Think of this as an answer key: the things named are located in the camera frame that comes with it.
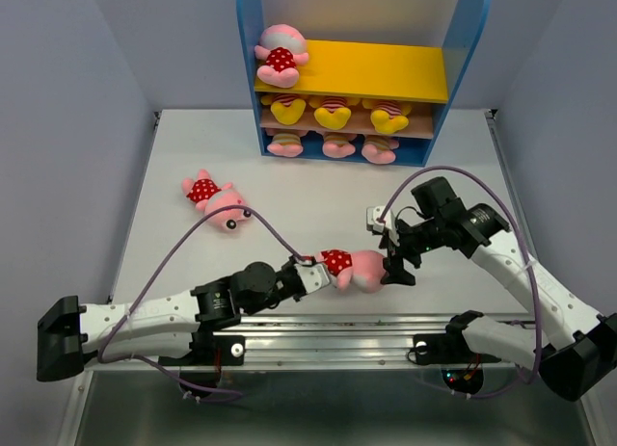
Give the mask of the pink pig plush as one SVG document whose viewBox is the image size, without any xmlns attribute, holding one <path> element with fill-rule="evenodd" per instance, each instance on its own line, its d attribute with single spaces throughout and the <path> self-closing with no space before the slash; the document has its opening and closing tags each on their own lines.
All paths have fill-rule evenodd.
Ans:
<svg viewBox="0 0 617 446">
<path fill-rule="evenodd" d="M 378 251 L 326 249 L 318 252 L 315 259 L 326 267 L 334 287 L 340 291 L 354 286 L 372 294 L 384 287 L 385 256 Z"/>
<path fill-rule="evenodd" d="M 293 88 L 299 81 L 299 66 L 309 62 L 308 44 L 304 36 L 287 24 L 266 28 L 254 48 L 261 61 L 256 77 L 266 85 Z"/>
</svg>

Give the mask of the pink plush striped body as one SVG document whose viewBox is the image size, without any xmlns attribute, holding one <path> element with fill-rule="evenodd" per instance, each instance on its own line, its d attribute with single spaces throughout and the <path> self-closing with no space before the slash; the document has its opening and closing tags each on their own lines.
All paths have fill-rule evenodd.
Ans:
<svg viewBox="0 0 617 446">
<path fill-rule="evenodd" d="M 322 145 L 323 154 L 331 159 L 342 159 L 353 155 L 356 151 L 353 144 L 356 137 L 356 134 L 349 133 L 325 133 Z"/>
</svg>

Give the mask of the yellow bear plush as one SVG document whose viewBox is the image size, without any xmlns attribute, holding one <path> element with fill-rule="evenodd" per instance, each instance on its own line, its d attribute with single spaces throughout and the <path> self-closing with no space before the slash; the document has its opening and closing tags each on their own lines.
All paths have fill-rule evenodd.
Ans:
<svg viewBox="0 0 617 446">
<path fill-rule="evenodd" d="M 411 102 L 369 99 L 362 100 L 362 106 L 370 111 L 370 121 L 378 134 L 392 135 L 409 124 L 408 115 L 413 109 Z"/>
<path fill-rule="evenodd" d="M 343 96 L 311 96 L 309 106 L 314 110 L 313 116 L 317 123 L 329 130 L 344 128 L 352 116 L 351 108 L 361 100 L 356 97 Z"/>
<path fill-rule="evenodd" d="M 260 103 L 269 106 L 271 114 L 282 125 L 297 123 L 307 107 L 306 98 L 296 93 L 266 93 Z"/>
</svg>

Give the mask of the pink frog plush striped shirt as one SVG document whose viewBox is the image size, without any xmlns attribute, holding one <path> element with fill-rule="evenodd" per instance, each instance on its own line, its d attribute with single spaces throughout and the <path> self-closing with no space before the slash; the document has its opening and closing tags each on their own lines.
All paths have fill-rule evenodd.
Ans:
<svg viewBox="0 0 617 446">
<path fill-rule="evenodd" d="M 304 151 L 302 138 L 307 133 L 306 130 L 267 128 L 266 134 L 271 138 L 267 150 L 275 156 L 295 158 Z"/>
</svg>

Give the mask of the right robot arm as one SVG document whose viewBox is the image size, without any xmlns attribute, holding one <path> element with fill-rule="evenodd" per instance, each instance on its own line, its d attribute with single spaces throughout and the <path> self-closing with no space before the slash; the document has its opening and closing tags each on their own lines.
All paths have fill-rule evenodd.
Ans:
<svg viewBox="0 0 617 446">
<path fill-rule="evenodd" d="M 441 365 L 454 394 L 479 397 L 475 374 L 448 368 L 470 363 L 509 362 L 525 369 L 558 397 L 574 402 L 616 368 L 616 317 L 580 300 L 533 256 L 505 207 L 479 203 L 471 208 L 442 176 L 411 191 L 422 221 L 410 225 L 389 205 L 369 208 L 366 227 L 387 253 L 385 284 L 413 286 L 424 254 L 449 248 L 462 253 L 495 279 L 533 317 L 532 328 L 506 324 L 469 310 L 450 319 L 441 333 L 415 337 L 407 358 L 419 366 Z"/>
</svg>

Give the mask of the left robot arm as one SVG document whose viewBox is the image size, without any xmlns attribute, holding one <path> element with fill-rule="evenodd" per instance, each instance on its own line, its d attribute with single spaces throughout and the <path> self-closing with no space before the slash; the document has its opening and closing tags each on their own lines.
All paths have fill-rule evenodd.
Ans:
<svg viewBox="0 0 617 446">
<path fill-rule="evenodd" d="M 329 285 L 322 265 L 289 259 L 280 270 L 254 262 L 229 276 L 162 299 L 117 305 L 58 299 L 37 324 L 36 378 L 66 380 L 96 357 L 151 355 L 203 363 L 212 334 L 281 302 L 296 302 Z"/>
</svg>

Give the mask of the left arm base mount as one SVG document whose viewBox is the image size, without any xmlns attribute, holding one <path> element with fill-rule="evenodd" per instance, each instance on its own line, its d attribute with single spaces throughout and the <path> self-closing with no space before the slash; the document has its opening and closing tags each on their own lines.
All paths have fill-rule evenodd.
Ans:
<svg viewBox="0 0 617 446">
<path fill-rule="evenodd" d="M 243 394 L 224 381 L 225 366 L 244 363 L 245 338 L 239 335 L 198 337 L 181 357 L 159 356 L 165 369 L 176 369 L 177 384 L 185 400 L 196 404 L 223 404 L 240 400 Z"/>
</svg>

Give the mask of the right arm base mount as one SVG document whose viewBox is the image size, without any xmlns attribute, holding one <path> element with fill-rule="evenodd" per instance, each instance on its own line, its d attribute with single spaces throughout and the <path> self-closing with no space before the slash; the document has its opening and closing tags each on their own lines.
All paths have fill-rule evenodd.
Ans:
<svg viewBox="0 0 617 446">
<path fill-rule="evenodd" d="M 482 356 L 457 337 L 445 333 L 417 335 L 406 357 L 417 366 L 440 365 L 443 383 L 455 393 L 476 395 L 483 387 Z"/>
</svg>

